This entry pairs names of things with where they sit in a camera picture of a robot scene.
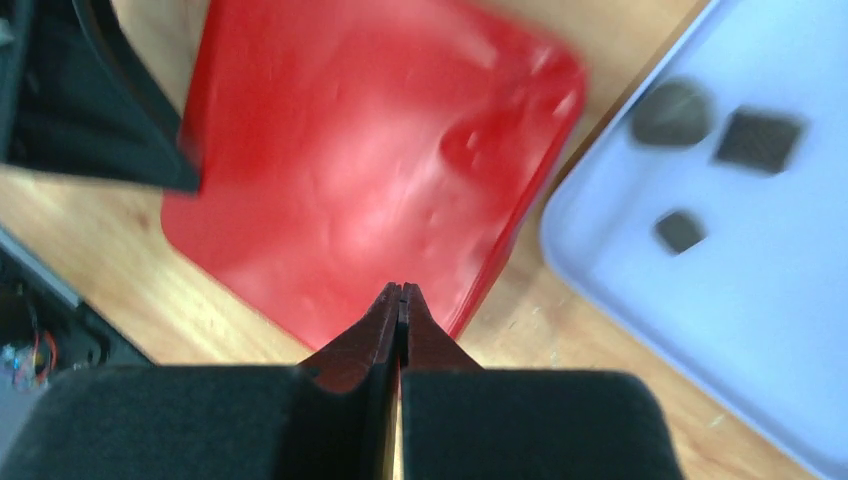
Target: black round object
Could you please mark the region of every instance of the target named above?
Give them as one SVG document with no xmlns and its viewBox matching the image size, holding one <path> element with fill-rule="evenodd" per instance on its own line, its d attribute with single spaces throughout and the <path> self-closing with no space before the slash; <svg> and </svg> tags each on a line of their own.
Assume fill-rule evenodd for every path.
<svg viewBox="0 0 848 480">
<path fill-rule="evenodd" d="M 644 145 L 689 147 L 713 128 L 706 90 L 689 79 L 669 80 L 654 88 L 633 107 L 630 133 Z"/>
</svg>

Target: red plastic lid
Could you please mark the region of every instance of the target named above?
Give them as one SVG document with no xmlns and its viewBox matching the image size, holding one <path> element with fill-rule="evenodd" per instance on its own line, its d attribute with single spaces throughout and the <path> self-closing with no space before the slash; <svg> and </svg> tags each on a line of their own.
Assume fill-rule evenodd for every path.
<svg viewBox="0 0 848 480">
<path fill-rule="evenodd" d="M 563 45 L 455 0 L 212 2 L 173 245 L 308 346 L 389 281 L 456 336 L 584 104 Z"/>
</svg>

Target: wooden table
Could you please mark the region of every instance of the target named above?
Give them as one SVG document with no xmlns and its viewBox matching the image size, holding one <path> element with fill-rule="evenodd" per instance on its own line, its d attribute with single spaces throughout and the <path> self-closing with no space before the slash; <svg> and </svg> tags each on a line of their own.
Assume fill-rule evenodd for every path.
<svg viewBox="0 0 848 480">
<path fill-rule="evenodd" d="M 131 42 L 182 105 L 205 0 L 114 0 Z M 706 0 L 490 0 L 540 23 L 591 70 L 584 120 L 568 152 L 584 151 Z M 161 193 L 0 172 L 0 223 L 165 364 L 290 363 L 309 352 L 176 253 L 159 225 Z M 548 270 L 539 211 L 460 338 L 492 367 L 625 369 L 659 397 L 690 478 L 811 478 Z"/>
</svg>

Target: light blue tray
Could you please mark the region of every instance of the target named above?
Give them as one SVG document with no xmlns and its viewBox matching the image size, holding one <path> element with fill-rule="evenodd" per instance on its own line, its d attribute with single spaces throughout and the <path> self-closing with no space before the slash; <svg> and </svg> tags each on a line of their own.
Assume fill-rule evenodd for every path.
<svg viewBox="0 0 848 480">
<path fill-rule="evenodd" d="M 630 107 L 696 79 L 717 125 L 689 149 L 639 146 Z M 711 161 L 741 105 L 808 122 L 775 176 Z M 678 256 L 677 209 L 708 235 Z M 848 478 L 848 1 L 712 2 L 545 209 L 567 283 L 813 472 Z"/>
</svg>

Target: black foam pad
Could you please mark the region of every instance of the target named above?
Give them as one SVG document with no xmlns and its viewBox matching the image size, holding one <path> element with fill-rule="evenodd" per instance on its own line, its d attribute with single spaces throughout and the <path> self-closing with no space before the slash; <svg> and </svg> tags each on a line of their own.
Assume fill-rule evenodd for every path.
<svg viewBox="0 0 848 480">
<path fill-rule="evenodd" d="M 277 478 L 299 379 L 299 370 L 284 367 L 63 374 L 36 405 L 0 478 Z"/>
<path fill-rule="evenodd" d="M 407 480 L 679 480 L 659 405 L 608 372 L 403 376 Z"/>
</svg>

